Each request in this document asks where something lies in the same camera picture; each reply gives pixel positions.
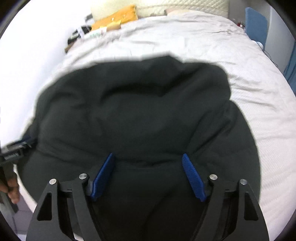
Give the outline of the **person's left hand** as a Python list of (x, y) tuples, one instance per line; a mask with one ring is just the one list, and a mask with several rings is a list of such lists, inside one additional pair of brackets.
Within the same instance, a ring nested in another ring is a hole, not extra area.
[(15, 172), (12, 172), (11, 177), (6, 178), (6, 183), (1, 180), (1, 192), (7, 194), (13, 204), (17, 204), (19, 202), (19, 184)]

